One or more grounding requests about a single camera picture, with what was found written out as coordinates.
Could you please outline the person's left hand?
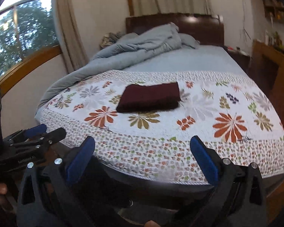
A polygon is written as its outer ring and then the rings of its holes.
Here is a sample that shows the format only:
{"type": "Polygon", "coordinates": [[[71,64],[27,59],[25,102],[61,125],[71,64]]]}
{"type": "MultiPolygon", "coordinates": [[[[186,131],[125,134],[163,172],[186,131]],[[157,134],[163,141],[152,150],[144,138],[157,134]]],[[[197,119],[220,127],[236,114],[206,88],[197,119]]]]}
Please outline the person's left hand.
{"type": "Polygon", "coordinates": [[[14,213],[12,204],[7,199],[8,188],[4,182],[0,182],[0,206],[8,213],[14,213]]]}

